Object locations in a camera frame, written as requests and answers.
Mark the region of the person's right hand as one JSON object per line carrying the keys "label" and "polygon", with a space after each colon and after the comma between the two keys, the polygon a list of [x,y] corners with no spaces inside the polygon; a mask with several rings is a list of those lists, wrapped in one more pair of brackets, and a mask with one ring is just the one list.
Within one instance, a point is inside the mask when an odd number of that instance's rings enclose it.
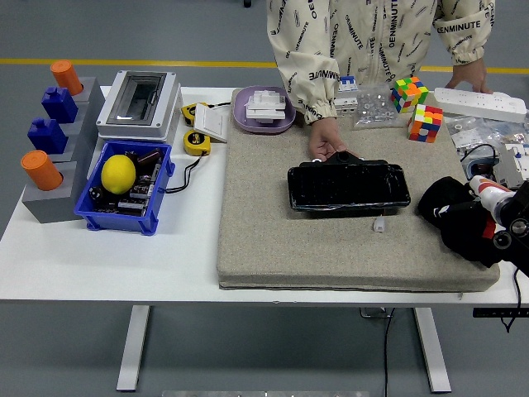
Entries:
{"label": "person's right hand", "polygon": [[336,152],[347,151],[339,136],[339,127],[334,117],[325,117],[311,124],[309,153],[313,159],[328,160]]}

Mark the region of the person's left hand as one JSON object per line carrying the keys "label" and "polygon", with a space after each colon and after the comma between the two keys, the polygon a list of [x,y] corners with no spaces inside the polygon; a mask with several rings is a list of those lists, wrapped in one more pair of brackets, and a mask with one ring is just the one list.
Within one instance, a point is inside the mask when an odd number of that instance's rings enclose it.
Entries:
{"label": "person's left hand", "polygon": [[487,85],[487,68],[484,59],[463,65],[454,65],[452,67],[452,76],[446,84],[446,88],[454,89],[461,83],[468,83],[476,93],[492,94],[493,90]]}

